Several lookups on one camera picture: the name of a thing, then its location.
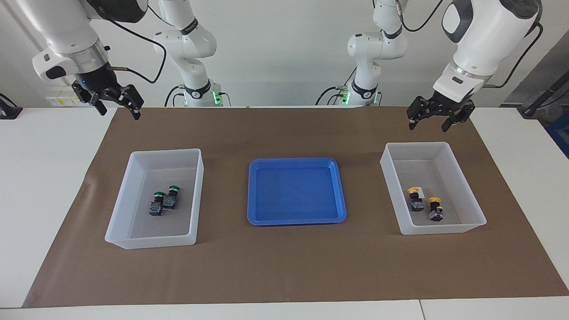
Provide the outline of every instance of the white table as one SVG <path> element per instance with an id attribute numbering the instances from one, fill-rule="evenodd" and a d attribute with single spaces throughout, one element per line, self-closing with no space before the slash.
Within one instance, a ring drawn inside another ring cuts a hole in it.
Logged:
<path id="1" fill-rule="evenodd" d="M 94 109 L 26 109 L 16 121 L 0 122 L 0 307 L 22 305 L 114 112 L 100 117 Z M 539 123 L 523 120 L 516 110 L 477 109 L 472 121 L 569 284 L 564 194 L 569 161 Z M 546 297 L 11 309 L 0 310 L 0 319 L 567 319 L 567 314 L 569 297 Z"/>

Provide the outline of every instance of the white plastic bin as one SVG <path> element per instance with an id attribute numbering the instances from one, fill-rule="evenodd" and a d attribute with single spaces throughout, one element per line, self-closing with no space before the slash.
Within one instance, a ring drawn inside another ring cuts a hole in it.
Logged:
<path id="1" fill-rule="evenodd" d="M 133 152 L 105 241 L 125 249 L 194 244 L 203 176 L 200 149 Z M 181 188 L 176 209 L 151 216 L 154 192 L 172 184 Z"/>
<path id="2" fill-rule="evenodd" d="M 460 233 L 486 224 L 448 143 L 387 143 L 381 168 L 402 234 Z M 410 187 L 423 188 L 423 211 L 411 211 Z M 429 220 L 431 197 L 441 199 L 444 219 L 440 222 Z"/>

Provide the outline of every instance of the blue tray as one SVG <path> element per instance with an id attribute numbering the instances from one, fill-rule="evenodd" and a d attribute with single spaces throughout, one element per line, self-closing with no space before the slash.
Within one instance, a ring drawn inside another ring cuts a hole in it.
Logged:
<path id="1" fill-rule="evenodd" d="M 253 161 L 247 218 L 254 225 L 344 221 L 346 205 L 338 164 L 330 158 Z"/>

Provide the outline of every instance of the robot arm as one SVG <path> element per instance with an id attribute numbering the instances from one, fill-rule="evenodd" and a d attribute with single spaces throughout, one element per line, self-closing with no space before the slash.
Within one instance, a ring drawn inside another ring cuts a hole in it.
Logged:
<path id="1" fill-rule="evenodd" d="M 144 101 L 133 85 L 119 85 L 110 69 L 110 48 L 102 45 L 89 21 L 98 13 L 105 19 L 137 22 L 146 12 L 147 0 L 18 0 L 18 5 L 47 41 L 48 48 L 32 60 L 41 79 L 75 75 L 73 90 L 101 115 L 106 108 L 100 100 L 109 100 L 128 108 L 135 119 L 140 117 Z"/>
<path id="2" fill-rule="evenodd" d="M 221 87 L 208 78 L 204 64 L 197 58 L 215 54 L 217 42 L 211 32 L 200 25 L 189 1 L 158 0 L 160 10 L 168 23 L 177 30 L 159 32 L 154 41 L 168 51 L 170 61 L 180 72 L 185 86 L 185 104 L 213 106 L 221 103 Z"/>
<path id="3" fill-rule="evenodd" d="M 448 116 L 444 132 L 466 122 L 475 108 L 472 95 L 538 25 L 541 11 L 541 0 L 453 0 L 442 25 L 458 49 L 433 85 L 433 96 L 417 97 L 408 108 L 409 128 L 431 116 Z"/>
<path id="4" fill-rule="evenodd" d="M 400 0 L 401 11 L 407 0 Z M 380 32 L 353 35 L 348 41 L 348 53 L 357 63 L 356 77 L 350 83 L 344 104 L 369 105 L 375 98 L 381 76 L 377 60 L 401 58 L 407 51 L 407 37 L 402 33 L 401 20 L 395 0 L 377 0 L 373 21 Z"/>

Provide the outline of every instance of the brown mat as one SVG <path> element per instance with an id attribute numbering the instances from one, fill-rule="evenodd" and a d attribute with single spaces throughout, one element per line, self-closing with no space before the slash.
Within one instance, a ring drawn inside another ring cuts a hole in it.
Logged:
<path id="1" fill-rule="evenodd" d="M 569 292 L 468 122 L 407 128 L 405 108 L 119 109 L 24 307 L 566 296 Z M 387 142 L 447 141 L 488 224 L 403 236 L 379 160 Z M 199 147 L 197 244 L 124 250 L 104 240 L 129 155 Z M 332 157 L 341 224 L 254 227 L 248 166 Z"/>

